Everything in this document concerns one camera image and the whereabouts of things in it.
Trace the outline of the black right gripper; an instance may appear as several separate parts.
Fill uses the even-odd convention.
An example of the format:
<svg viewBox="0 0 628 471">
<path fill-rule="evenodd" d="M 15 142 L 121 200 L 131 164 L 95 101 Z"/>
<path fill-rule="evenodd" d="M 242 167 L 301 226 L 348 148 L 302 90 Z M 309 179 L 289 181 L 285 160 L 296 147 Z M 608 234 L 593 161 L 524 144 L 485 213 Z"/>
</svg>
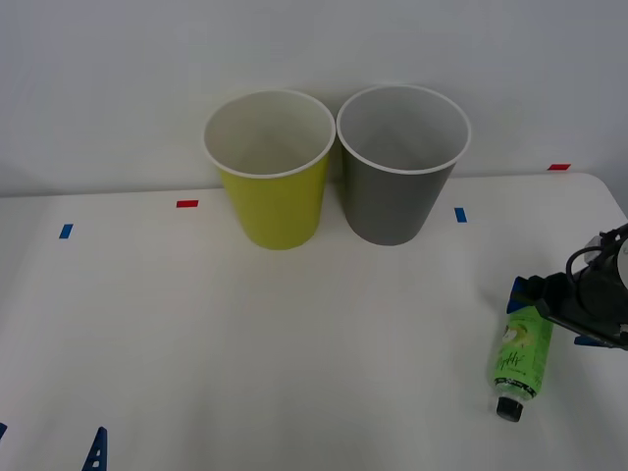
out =
<svg viewBox="0 0 628 471">
<path fill-rule="evenodd" d="M 541 316 L 575 334 L 580 346 L 627 349 L 627 287 L 619 277 L 580 272 L 546 279 L 516 277 L 506 305 L 511 314 L 537 301 Z"/>
</svg>

